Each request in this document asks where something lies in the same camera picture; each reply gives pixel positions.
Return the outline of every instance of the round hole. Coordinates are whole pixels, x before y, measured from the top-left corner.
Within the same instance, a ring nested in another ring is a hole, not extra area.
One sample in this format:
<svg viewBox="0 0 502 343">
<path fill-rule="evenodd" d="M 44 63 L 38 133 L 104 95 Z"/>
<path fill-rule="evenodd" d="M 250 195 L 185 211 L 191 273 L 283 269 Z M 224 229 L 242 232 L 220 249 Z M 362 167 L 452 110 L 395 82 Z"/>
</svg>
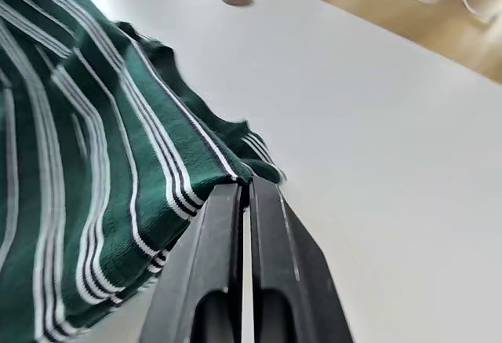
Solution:
<svg viewBox="0 0 502 343">
<path fill-rule="evenodd" d="M 233 5 L 235 7 L 248 7 L 253 4 L 253 0 L 222 0 L 223 3 Z"/>
</svg>

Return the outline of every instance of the green cloth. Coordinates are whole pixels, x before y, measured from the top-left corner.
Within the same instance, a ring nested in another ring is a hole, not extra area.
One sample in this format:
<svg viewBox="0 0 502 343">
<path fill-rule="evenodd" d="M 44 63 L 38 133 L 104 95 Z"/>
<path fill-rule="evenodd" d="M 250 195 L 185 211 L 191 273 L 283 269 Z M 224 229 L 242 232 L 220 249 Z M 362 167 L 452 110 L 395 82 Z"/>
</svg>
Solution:
<svg viewBox="0 0 502 343">
<path fill-rule="evenodd" d="M 0 341 L 65 341 L 155 276 L 216 184 L 279 182 L 174 53 L 90 0 L 0 0 Z"/>
</svg>

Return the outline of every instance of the white cable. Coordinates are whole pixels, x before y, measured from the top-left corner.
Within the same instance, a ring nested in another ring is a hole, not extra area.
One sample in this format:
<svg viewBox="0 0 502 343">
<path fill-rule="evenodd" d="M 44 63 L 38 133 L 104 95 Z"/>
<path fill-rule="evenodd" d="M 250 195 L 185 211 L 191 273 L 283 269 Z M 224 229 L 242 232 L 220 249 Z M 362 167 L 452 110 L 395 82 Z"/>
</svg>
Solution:
<svg viewBox="0 0 502 343">
<path fill-rule="evenodd" d="M 496 13 L 480 13 L 476 11 L 474 8 L 471 7 L 471 5 L 467 2 L 467 0 L 462 0 L 462 2 L 465 5 L 465 8 L 467 8 L 467 11 L 469 11 L 474 16 L 477 16 L 483 20 L 490 20 L 496 16 Z"/>
</svg>

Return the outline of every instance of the green striped fabric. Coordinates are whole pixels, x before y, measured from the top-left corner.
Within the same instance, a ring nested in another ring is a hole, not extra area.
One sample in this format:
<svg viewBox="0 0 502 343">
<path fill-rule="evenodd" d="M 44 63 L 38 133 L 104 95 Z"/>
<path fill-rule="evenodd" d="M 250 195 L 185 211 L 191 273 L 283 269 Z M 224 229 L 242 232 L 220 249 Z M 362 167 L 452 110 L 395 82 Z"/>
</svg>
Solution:
<svg viewBox="0 0 502 343">
<path fill-rule="evenodd" d="M 173 51 L 90 0 L 0 0 L 0 341 L 66 341 L 132 296 L 215 184 L 279 182 Z"/>
</svg>

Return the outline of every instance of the white table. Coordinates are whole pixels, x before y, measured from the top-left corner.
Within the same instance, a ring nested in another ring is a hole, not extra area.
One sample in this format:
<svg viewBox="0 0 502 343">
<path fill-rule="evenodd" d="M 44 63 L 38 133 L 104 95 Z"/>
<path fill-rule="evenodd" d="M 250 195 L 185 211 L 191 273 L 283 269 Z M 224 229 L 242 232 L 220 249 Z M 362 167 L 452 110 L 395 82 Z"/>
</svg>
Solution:
<svg viewBox="0 0 502 343">
<path fill-rule="evenodd" d="M 502 341 L 498 85 L 319 0 L 94 2 L 263 135 L 355 341 Z M 135 341 L 147 298 L 82 341 Z"/>
</svg>

